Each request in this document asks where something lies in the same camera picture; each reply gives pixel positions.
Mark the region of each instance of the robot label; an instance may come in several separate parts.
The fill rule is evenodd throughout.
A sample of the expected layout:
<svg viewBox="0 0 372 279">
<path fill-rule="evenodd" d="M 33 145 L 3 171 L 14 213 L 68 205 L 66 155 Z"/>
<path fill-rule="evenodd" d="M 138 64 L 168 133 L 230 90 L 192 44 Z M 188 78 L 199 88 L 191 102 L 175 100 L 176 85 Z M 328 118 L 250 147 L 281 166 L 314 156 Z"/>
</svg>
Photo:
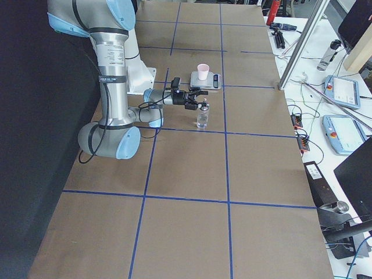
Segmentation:
<svg viewBox="0 0 372 279">
<path fill-rule="evenodd" d="M 98 66 L 123 66 L 124 48 L 122 45 L 97 45 Z"/>
</svg>

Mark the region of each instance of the plastic cup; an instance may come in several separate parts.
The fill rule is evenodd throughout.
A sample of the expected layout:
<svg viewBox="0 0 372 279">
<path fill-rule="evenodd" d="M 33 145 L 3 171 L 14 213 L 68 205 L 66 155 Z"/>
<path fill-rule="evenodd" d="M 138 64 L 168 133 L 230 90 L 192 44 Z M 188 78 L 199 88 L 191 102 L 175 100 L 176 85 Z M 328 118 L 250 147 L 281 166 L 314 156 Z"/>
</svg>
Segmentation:
<svg viewBox="0 0 372 279">
<path fill-rule="evenodd" d="M 209 72 L 209 66 L 207 64 L 198 65 L 198 78 L 200 80 L 206 80 Z"/>
</svg>

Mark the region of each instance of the fire extinguisher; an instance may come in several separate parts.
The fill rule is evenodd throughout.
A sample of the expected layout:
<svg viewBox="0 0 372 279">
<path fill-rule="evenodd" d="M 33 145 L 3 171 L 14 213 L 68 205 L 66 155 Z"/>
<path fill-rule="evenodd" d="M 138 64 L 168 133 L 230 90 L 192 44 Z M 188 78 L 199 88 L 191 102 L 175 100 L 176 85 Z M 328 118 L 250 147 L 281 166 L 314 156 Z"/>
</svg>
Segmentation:
<svg viewBox="0 0 372 279">
<path fill-rule="evenodd" d="M 277 12 L 280 7 L 280 0 L 273 0 L 273 3 L 271 4 L 271 8 L 269 11 L 269 16 L 267 17 L 266 25 L 270 26 L 271 23 L 274 21 L 275 16 L 277 15 Z"/>
</svg>

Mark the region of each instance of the clear water bottle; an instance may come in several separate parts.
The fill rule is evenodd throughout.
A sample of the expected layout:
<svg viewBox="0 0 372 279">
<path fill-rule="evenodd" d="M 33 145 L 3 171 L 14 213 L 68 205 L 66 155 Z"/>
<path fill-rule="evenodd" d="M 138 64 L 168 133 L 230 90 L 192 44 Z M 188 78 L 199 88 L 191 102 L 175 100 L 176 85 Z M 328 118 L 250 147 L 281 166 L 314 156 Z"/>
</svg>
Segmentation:
<svg viewBox="0 0 372 279">
<path fill-rule="evenodd" d="M 325 54 L 323 55 L 323 58 L 319 62 L 318 66 L 316 67 L 320 71 L 325 71 L 330 62 L 333 61 L 336 55 L 336 50 L 340 47 L 341 41 L 340 40 L 334 40 L 332 41 L 330 47 L 327 49 Z"/>
<path fill-rule="evenodd" d="M 206 106 L 201 106 L 198 109 L 198 118 L 196 119 L 196 126 L 200 129 L 207 127 L 209 117 L 209 104 L 207 103 L 207 99 L 204 98 L 203 102 L 206 103 Z"/>
</svg>

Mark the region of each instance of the digital scale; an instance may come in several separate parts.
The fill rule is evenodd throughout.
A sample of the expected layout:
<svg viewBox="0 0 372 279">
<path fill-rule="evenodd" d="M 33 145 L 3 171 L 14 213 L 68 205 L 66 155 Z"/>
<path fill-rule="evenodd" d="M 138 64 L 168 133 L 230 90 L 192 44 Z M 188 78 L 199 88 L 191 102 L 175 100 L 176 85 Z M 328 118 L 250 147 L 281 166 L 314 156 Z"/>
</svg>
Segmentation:
<svg viewBox="0 0 372 279">
<path fill-rule="evenodd" d="M 328 76 L 324 82 L 325 94 L 341 106 L 360 109 L 358 82 L 348 78 Z"/>
<path fill-rule="evenodd" d="M 191 81 L 190 86 L 191 87 L 198 87 L 198 88 L 205 88 L 209 90 L 218 90 L 221 89 L 221 75 L 220 74 L 214 74 L 211 71 L 208 72 L 208 76 L 206 80 L 200 80 L 198 78 L 198 72 L 193 71 L 191 73 Z"/>
<path fill-rule="evenodd" d="M 332 148 L 340 155 L 350 155 L 367 140 L 361 125 L 346 115 L 323 116 L 323 127 Z"/>
</svg>

